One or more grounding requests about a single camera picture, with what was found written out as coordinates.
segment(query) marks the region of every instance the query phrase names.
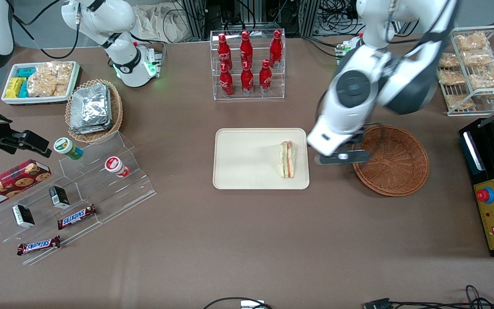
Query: brown table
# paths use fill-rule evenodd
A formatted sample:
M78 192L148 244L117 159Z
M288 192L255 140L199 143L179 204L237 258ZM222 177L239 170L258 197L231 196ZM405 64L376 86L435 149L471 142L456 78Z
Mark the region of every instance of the brown table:
M207 43L168 50L162 77L142 88L119 82L101 48L69 57L84 69L82 82L104 78L118 88L121 131L157 195L35 266L22 266L16 244L0 238L0 308L200 309L232 296L275 309L357 308L382 297L462 301L466 284L494 297L494 258L458 144L457 131L474 118L445 116L439 93L418 113L374 111L372 121L409 130L428 152L428 182L409 197L370 191L351 166L318 166L313 149L306 190L220 191L211 181L216 131L310 131L336 64L288 39L286 99L223 103L212 99ZM46 59L19 48L12 62ZM63 112L0 102L15 129L49 140L66 135ZM28 158L57 168L61 157L0 151L0 172Z

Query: round wicker basket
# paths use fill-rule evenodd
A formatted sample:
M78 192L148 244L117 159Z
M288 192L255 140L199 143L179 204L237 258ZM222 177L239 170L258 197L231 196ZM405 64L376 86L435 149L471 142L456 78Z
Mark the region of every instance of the round wicker basket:
M379 194L411 195L428 178L430 161L424 147L403 129L391 125L370 127L361 148L372 153L371 159L353 168L359 179Z
M76 141L80 141L84 143L94 143L99 139L106 137L107 135L110 135L115 131L118 131L119 127L121 127L121 122L123 121L123 105L121 104L121 97L117 93L117 89L115 88L114 85L112 85L111 82L100 79L90 80L88 82L81 84L78 88L90 87L98 82L100 82L101 84L105 84L106 86L108 86L108 88L110 88L111 115L114 121L114 125L109 130L98 131L87 134L75 134L71 130L68 130L70 136ZM66 123L68 126L70 126L71 104L72 104L72 98L69 97L68 102L66 103L66 114L64 115L64 118L66 119Z

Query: coca-cola bottle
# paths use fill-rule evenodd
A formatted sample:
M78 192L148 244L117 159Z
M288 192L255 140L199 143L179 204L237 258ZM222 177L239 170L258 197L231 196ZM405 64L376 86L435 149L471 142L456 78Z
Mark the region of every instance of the coca-cola bottle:
M270 43L270 66L279 68L282 60L283 43L281 41L281 30L274 31L274 39Z
M247 61L249 65L253 66L253 45L249 40L249 32L243 31L241 33L241 44L239 45L239 52L241 54L241 62Z
M231 98L234 95L234 83L226 63L220 64L220 85L225 98Z
M248 61L243 61L241 66L243 67L243 71L241 72L241 90L245 96L251 96L255 92L251 64Z
M259 75L260 93L269 94L272 84L272 70L270 69L270 60L264 59L262 61L262 69Z
M226 35L224 33L218 34L218 60L220 63L226 63L228 70L232 70L232 53L230 46L226 43Z

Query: bread slice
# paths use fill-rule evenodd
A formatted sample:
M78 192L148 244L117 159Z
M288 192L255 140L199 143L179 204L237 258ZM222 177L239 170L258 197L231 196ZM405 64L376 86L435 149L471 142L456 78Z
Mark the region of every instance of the bread slice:
M280 175L282 178L295 177L296 145L292 141L280 144Z

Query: red button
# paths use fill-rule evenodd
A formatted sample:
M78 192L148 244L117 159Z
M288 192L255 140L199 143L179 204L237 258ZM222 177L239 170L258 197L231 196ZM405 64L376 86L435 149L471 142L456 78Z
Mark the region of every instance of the red button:
M485 190L483 188L476 192L476 197L478 198L478 201L482 202L487 202L491 198L488 190Z

